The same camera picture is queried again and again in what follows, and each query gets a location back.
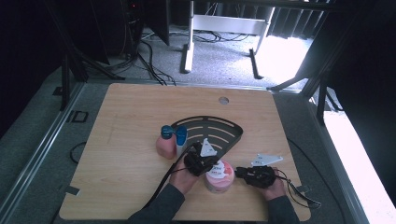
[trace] sleeve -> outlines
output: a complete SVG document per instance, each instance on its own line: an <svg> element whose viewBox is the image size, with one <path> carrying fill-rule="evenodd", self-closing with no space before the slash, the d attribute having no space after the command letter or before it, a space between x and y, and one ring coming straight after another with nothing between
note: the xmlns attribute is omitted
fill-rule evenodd
<svg viewBox="0 0 396 224"><path fill-rule="evenodd" d="M288 196L281 196L268 201L268 224L300 223Z"/></svg>
<svg viewBox="0 0 396 224"><path fill-rule="evenodd" d="M184 200L184 195L177 188L167 184L149 207L131 215L126 223L170 223Z"/></svg>

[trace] hand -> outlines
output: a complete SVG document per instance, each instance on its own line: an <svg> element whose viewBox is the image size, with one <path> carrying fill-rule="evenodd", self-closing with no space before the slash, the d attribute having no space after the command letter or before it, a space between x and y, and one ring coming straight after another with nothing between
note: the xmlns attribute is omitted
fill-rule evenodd
<svg viewBox="0 0 396 224"><path fill-rule="evenodd" d="M279 175L279 171L276 167L273 167L275 175ZM277 197L286 195L285 186L283 185L283 181L277 178L273 185L266 189L256 188L262 196L264 196L265 201L273 200Z"/></svg>
<svg viewBox="0 0 396 224"><path fill-rule="evenodd" d="M189 170L185 169L184 157L178 162L175 167L175 172L171 174L169 183L175 186L181 193L186 194L192 186L198 181L199 176L192 175Z"/></svg>

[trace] small hole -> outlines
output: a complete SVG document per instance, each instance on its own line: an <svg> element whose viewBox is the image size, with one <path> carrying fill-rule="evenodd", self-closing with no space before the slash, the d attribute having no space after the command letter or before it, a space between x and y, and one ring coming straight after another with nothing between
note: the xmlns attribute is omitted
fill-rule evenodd
<svg viewBox="0 0 396 224"><path fill-rule="evenodd" d="M227 97L221 96L221 97L219 98L219 102L220 102L222 105L227 105L228 103L230 103L230 100L229 100Z"/></svg>

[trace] pink cup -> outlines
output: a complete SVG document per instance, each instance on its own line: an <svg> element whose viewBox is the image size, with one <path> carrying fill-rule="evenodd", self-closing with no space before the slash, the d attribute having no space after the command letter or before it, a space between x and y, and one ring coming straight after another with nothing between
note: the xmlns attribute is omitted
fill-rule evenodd
<svg viewBox="0 0 396 224"><path fill-rule="evenodd" d="M205 185L213 193L223 193L227 191L235 174L233 167L227 161L219 161L218 165L205 173Z"/></svg>

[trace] black fan-shaped tray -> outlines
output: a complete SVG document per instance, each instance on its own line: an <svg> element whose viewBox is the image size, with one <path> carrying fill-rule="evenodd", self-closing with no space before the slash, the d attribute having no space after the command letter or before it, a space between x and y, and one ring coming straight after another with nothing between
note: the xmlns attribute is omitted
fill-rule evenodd
<svg viewBox="0 0 396 224"><path fill-rule="evenodd" d="M181 119L171 126L174 130L178 126L185 126L188 132L187 146L194 142L207 141L218 152L217 157L225 155L240 139L243 129L227 120L210 116L196 116Z"/></svg>

